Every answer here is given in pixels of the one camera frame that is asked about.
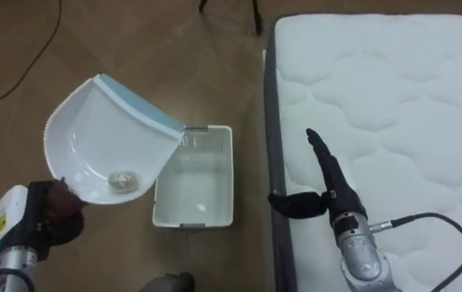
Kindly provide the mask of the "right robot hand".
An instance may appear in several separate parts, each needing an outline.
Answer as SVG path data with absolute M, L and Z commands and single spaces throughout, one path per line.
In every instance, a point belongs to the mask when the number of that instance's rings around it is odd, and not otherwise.
M 270 193 L 267 197 L 270 206 L 292 219 L 309 219 L 325 213 L 329 213 L 331 221 L 344 213 L 358 213 L 368 219 L 359 195 L 348 184 L 340 163 L 321 136 L 310 128 L 306 129 L 306 135 L 322 171 L 325 192 L 306 191 L 286 196 Z

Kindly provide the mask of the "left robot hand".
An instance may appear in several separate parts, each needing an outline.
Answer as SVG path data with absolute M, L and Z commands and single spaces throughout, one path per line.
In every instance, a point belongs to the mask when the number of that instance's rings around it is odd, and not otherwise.
M 60 198 L 68 201 L 70 191 L 57 189 L 57 180 L 16 185 L 0 199 L 0 255 L 12 247 L 27 247 L 36 253 L 36 261 L 49 257 L 52 247 L 78 238 L 84 229 L 80 210 L 59 217 L 49 205 Z

